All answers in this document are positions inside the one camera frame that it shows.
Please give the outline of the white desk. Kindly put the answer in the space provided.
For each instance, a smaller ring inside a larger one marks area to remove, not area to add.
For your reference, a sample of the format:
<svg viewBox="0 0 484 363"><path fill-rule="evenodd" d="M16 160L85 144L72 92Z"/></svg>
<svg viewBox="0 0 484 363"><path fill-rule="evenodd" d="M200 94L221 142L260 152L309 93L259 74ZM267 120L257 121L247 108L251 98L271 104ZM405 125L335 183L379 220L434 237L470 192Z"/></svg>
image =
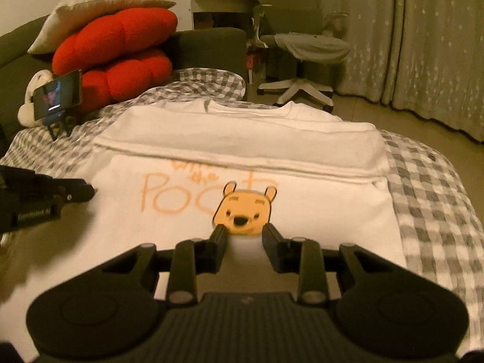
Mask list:
<svg viewBox="0 0 484 363"><path fill-rule="evenodd" d="M195 15L199 13L251 13L256 0L172 0L170 8L178 19L178 31L195 29Z"/></svg>

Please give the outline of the white Pooh t-shirt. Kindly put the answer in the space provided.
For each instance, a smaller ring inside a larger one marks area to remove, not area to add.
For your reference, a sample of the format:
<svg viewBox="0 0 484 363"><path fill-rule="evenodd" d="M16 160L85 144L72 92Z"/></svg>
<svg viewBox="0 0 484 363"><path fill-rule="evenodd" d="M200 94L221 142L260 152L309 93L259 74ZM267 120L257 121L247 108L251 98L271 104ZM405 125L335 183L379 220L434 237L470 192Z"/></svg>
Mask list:
<svg viewBox="0 0 484 363"><path fill-rule="evenodd" d="M214 101L133 106L72 175L96 193L61 218L19 232L1 271L1 338L36 355L25 314L42 292L140 244L160 249L231 231L221 271L198 290L294 291L261 242L270 222L287 238L353 243L399 265L400 228L380 131L301 104L237 110Z"/></svg>

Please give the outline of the smartphone playing video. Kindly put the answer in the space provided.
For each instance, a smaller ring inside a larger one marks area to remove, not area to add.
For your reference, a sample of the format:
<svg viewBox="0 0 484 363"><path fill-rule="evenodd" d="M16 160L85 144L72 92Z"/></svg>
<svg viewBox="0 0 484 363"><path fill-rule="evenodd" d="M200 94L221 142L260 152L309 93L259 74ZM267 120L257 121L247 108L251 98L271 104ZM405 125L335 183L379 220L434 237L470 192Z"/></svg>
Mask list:
<svg viewBox="0 0 484 363"><path fill-rule="evenodd" d="M32 101L36 120L79 106L83 102L82 71L74 70L41 85L33 92Z"/></svg>

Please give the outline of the grey office chair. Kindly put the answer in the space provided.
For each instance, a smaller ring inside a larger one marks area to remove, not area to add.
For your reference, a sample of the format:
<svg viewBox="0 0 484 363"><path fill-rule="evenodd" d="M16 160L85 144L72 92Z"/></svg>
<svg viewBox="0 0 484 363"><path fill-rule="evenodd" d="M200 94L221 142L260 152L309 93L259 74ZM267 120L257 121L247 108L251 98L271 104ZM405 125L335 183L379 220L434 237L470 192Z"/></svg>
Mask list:
<svg viewBox="0 0 484 363"><path fill-rule="evenodd" d="M284 106L299 92L331 113L332 86L316 83L305 76L304 64L339 65L349 55L350 45L334 33L333 23L348 16L332 12L323 16L319 0L257 0L253 9L253 45L279 49L296 60L295 78L261 83L257 94L281 92L275 106Z"/></svg>

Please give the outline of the red knitted cushion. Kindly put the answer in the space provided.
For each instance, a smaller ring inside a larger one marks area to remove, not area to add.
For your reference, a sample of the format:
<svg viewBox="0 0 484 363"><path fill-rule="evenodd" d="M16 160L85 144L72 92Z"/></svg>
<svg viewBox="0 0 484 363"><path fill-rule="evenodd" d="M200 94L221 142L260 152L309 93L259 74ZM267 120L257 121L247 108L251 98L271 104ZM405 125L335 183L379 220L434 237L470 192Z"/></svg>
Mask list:
<svg viewBox="0 0 484 363"><path fill-rule="evenodd" d="M67 37L53 55L53 72L82 71L83 102L75 113L86 115L166 83L173 67L161 45L177 24L166 8L130 8L101 16Z"/></svg>

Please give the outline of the grey star curtain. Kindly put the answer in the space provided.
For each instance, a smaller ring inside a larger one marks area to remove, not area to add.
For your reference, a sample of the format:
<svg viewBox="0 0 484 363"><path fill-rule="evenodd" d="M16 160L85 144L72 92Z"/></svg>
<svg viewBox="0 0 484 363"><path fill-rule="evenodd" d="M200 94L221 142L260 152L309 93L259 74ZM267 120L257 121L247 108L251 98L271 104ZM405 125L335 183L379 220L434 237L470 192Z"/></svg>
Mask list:
<svg viewBox="0 0 484 363"><path fill-rule="evenodd" d="M345 14L336 92L483 139L483 0L320 0Z"/></svg>

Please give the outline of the beige pillow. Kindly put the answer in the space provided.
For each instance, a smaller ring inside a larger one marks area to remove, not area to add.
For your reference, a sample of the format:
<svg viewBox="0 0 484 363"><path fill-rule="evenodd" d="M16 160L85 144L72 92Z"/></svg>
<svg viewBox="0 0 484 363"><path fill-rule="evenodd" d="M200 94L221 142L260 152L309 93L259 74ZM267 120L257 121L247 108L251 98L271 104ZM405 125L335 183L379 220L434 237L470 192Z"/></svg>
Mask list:
<svg viewBox="0 0 484 363"><path fill-rule="evenodd" d="M98 17L130 8L172 8L173 0L61 0L48 15L29 54L54 52L72 33Z"/></svg>

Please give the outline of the grey garment on chair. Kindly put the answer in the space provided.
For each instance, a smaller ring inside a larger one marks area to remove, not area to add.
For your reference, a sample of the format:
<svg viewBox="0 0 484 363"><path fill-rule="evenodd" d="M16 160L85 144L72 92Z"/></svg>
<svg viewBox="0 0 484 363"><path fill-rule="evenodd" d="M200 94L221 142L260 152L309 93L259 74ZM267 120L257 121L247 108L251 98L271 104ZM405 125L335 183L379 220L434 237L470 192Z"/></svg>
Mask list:
<svg viewBox="0 0 484 363"><path fill-rule="evenodd" d="M338 64L348 56L351 47L341 39L314 34L275 34L276 45L296 59L318 64Z"/></svg>

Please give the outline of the grey checkered bed quilt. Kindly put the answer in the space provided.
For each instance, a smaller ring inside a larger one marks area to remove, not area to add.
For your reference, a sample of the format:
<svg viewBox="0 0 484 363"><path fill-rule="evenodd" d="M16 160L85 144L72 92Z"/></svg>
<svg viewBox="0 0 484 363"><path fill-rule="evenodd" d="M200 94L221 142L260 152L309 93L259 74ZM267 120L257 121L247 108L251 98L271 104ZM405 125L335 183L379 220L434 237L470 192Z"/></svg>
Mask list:
<svg viewBox="0 0 484 363"><path fill-rule="evenodd" d="M53 142L46 129L21 130L3 165L63 177L92 150L93 139L128 108L156 102L214 99L236 112L268 111L243 101L244 80L227 70L188 68L174 82L133 100L106 106L70 137ZM469 310L469 331L461 352L483 348L483 226L450 161L429 146L384 130L390 162L389 189L410 269L457 293Z"/></svg>

